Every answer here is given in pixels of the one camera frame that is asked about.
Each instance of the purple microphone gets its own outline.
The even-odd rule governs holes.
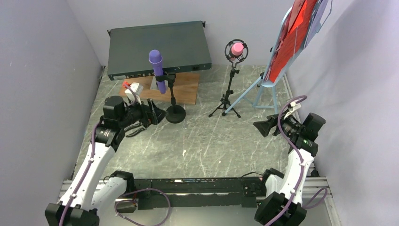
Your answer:
[[[151,50],[150,56],[148,58],[148,61],[152,64],[152,68],[154,69],[155,76],[162,76],[163,75],[163,70],[162,70],[162,56],[161,53],[154,49]],[[166,93],[166,86],[164,81],[157,81],[158,84],[158,89],[160,90],[161,94]]]

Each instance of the pink microphone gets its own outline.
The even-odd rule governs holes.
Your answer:
[[[231,48],[231,54],[235,57],[240,56],[243,51],[244,51],[244,46],[241,43],[235,43]],[[230,60],[234,61],[236,59],[235,57],[230,58]]]

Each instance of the white block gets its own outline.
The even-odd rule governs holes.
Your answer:
[[[138,82],[134,82],[134,83],[132,83],[132,84],[130,85],[130,88],[131,88],[132,91],[136,94],[136,96],[137,96],[137,101],[141,104],[140,94],[141,94],[141,92],[143,91],[143,86],[140,85],[140,83],[138,83]],[[125,90],[125,94],[126,94],[126,96],[127,96],[130,100],[134,101],[135,97],[133,96],[133,94],[130,92],[129,89],[126,89],[126,90]]]

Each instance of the black round base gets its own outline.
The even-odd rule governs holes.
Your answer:
[[[177,124],[183,122],[186,117],[185,109],[180,105],[170,106],[166,109],[166,120],[170,123]]]

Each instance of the microphone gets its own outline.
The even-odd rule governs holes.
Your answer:
[[[239,42],[235,43],[230,49],[230,54],[232,56],[230,60],[234,61],[242,54],[243,51],[244,51],[244,46]]]
[[[154,69],[155,76],[162,76],[162,56],[161,53],[154,49],[150,51],[148,61],[152,64],[152,68]],[[160,90],[161,94],[166,93],[166,86],[164,81],[157,81],[158,89]]]
[[[232,67],[243,62],[248,56],[248,46],[241,39],[233,39],[224,48],[224,55],[230,61]]]

